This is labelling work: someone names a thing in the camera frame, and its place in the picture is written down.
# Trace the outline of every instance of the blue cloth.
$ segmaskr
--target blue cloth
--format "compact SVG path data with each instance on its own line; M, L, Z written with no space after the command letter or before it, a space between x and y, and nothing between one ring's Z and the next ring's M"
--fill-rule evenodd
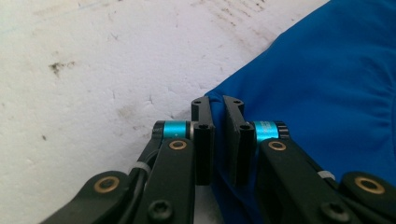
M282 120L293 140L340 180L363 171L396 186L396 1L332 0L207 93L217 127L212 189L225 223L262 223L246 187L229 182L222 95L246 120Z

